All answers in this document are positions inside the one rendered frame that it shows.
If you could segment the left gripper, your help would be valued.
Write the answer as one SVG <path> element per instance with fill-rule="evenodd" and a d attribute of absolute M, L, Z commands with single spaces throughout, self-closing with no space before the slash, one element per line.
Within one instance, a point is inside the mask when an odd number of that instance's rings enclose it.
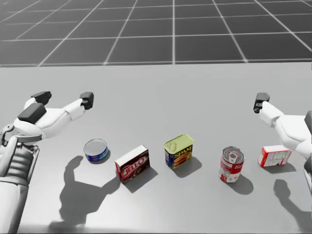
<path fill-rule="evenodd" d="M 62 132 L 70 123 L 90 110 L 94 93 L 84 92 L 79 99 L 62 107 L 46 108 L 52 94 L 50 91 L 36 93 L 28 99 L 23 111 L 14 120 L 14 134 L 23 137 L 41 136 L 52 138 Z"/>

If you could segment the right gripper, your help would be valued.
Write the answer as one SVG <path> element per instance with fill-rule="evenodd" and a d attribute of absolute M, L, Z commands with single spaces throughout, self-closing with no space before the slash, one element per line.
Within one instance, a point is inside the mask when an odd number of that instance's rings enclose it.
<path fill-rule="evenodd" d="M 312 154 L 312 136 L 305 123 L 305 117 L 284 115 L 269 103 L 268 93 L 257 93 L 253 111 L 269 127 L 274 127 L 281 144 L 305 159 Z"/>

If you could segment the red and white carton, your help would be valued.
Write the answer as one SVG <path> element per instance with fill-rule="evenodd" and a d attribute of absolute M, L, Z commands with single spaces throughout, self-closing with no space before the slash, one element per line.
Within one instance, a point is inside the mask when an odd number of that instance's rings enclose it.
<path fill-rule="evenodd" d="M 285 165 L 291 153 L 292 151 L 283 145 L 264 146 L 261 149 L 258 164 L 262 168 Z"/>

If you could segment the blue flat can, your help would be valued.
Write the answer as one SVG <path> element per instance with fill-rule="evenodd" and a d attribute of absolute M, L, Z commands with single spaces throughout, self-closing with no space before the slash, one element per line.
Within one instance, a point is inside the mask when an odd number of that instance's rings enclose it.
<path fill-rule="evenodd" d="M 103 139 L 96 138 L 88 141 L 83 148 L 86 158 L 90 162 L 98 162 L 108 154 L 108 146 Z"/>

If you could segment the red and white can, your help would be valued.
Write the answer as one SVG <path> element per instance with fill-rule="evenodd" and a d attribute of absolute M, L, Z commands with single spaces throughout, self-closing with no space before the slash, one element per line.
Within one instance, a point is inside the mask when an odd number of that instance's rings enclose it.
<path fill-rule="evenodd" d="M 238 180 L 245 155 L 243 152 L 235 147 L 228 146 L 223 149 L 220 160 L 219 178 L 225 183 L 234 183 Z"/>

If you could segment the dark red carton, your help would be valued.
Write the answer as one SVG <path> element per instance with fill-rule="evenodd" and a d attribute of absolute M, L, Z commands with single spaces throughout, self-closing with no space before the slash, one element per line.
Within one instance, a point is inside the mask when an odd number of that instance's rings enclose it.
<path fill-rule="evenodd" d="M 150 168 L 149 150 L 140 145 L 115 161 L 117 176 L 122 184 Z"/>

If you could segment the green and blue rectangular can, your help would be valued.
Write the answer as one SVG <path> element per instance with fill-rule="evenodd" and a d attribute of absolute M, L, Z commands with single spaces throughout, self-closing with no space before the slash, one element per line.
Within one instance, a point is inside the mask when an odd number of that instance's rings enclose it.
<path fill-rule="evenodd" d="M 165 161 L 169 168 L 175 169 L 193 156 L 194 140 L 188 134 L 181 134 L 164 143 Z"/>

